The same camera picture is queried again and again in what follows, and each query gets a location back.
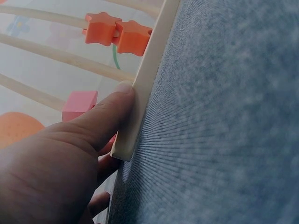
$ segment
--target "abacus toy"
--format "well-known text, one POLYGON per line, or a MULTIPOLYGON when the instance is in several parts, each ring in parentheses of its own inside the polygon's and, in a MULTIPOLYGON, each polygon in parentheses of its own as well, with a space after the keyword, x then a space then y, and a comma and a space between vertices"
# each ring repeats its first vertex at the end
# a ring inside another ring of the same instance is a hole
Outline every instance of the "abacus toy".
MULTIPOLYGON (((0 34, 0 43, 51 58, 110 79, 133 81, 133 87, 136 91, 135 105, 128 125, 118 132, 111 152, 113 157, 130 160, 180 0, 165 0, 161 10, 157 7, 134 3, 129 0, 107 1, 135 8, 157 17, 155 28, 140 25, 136 21, 122 21, 121 18, 112 17, 105 12, 89 13, 83 19, 34 9, 0 5, 0 13, 20 15, 81 28, 87 44, 99 43, 104 46, 114 44, 117 46, 118 53, 144 56, 136 76, 81 56, 5 34, 0 34)), ((96 105, 98 95, 97 91, 74 91, 67 102, 64 102, 2 74, 0 74, 0 85, 60 111, 63 122, 72 120, 92 109, 96 105)))

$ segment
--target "star-shaped bead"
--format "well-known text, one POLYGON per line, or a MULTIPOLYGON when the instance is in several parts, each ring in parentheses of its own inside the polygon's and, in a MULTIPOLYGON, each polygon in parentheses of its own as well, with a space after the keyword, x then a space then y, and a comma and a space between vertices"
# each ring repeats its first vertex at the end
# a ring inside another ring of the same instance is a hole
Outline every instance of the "star-shaped bead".
POLYGON ((102 12, 86 14, 85 20, 88 22, 88 28, 83 30, 86 35, 85 43, 100 43, 110 46, 115 33, 115 23, 121 19, 102 12))
POLYGON ((149 42, 152 28, 142 26, 136 21, 116 22, 116 30, 119 37, 113 39, 117 46, 118 53, 132 53, 142 56, 149 42))

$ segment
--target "pink block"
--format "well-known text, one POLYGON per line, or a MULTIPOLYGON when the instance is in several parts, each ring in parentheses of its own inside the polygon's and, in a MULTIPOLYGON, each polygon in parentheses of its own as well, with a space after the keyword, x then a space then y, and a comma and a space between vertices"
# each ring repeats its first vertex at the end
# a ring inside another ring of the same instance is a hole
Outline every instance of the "pink block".
POLYGON ((89 111, 97 104, 98 91, 73 91, 64 105, 62 121, 67 122, 89 111))

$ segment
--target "gray fabric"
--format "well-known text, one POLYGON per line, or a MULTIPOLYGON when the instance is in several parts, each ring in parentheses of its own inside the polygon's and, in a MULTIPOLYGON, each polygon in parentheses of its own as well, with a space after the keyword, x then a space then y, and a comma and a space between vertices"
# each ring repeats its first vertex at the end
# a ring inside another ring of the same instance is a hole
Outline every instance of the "gray fabric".
POLYGON ((182 0, 111 224, 299 224, 299 1, 182 0))

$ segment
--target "wooden bar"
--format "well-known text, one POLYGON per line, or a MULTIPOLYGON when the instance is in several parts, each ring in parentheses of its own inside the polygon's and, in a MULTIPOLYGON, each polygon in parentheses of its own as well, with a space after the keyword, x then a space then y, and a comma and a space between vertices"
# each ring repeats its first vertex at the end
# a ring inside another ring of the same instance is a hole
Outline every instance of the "wooden bar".
POLYGON ((65 102, 61 99, 36 90, 2 74, 0 74, 0 85, 57 111, 61 111, 65 105, 65 102))
POLYGON ((21 16, 39 19, 39 20, 58 22, 61 24, 78 27, 82 29, 86 29, 88 26, 88 22, 85 21, 84 19, 80 19, 68 15, 61 15, 61 14, 50 13, 50 12, 45 12, 45 11, 40 11, 35 9, 29 9, 29 8, 0 5, 0 13, 21 15, 21 16))
POLYGON ((134 0, 105 0, 105 1, 145 12, 146 14, 149 14, 155 18, 157 18, 160 13, 160 8, 145 3, 139 3, 136 1, 134 2, 134 0))
POLYGON ((53 60, 63 62, 117 81, 133 81, 135 78, 135 75, 129 72, 124 72, 84 57, 73 55, 65 51, 54 49, 41 44, 18 39, 16 37, 8 36, 5 34, 0 34, 0 43, 26 50, 44 57, 48 57, 53 60))

